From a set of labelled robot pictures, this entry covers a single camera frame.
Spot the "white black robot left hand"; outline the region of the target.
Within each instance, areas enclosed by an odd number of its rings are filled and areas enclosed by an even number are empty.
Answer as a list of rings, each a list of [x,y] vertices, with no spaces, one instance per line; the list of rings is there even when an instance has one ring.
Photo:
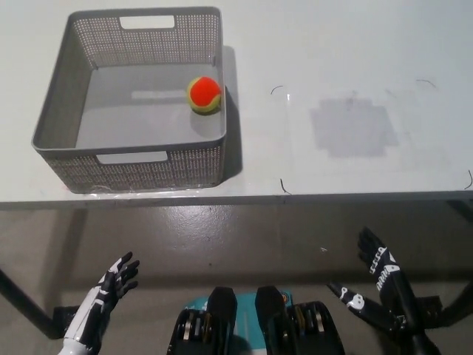
[[[128,252],[110,266],[80,304],[67,328],[60,354],[98,354],[112,311],[138,281],[139,260]]]

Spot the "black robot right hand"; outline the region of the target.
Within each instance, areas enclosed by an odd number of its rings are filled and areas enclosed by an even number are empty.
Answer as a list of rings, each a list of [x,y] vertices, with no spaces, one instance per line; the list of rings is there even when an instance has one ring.
[[[385,334],[421,333],[421,313],[405,273],[387,245],[367,227],[358,235],[358,255],[375,279],[380,303],[340,283],[330,282],[327,287],[348,311]]]

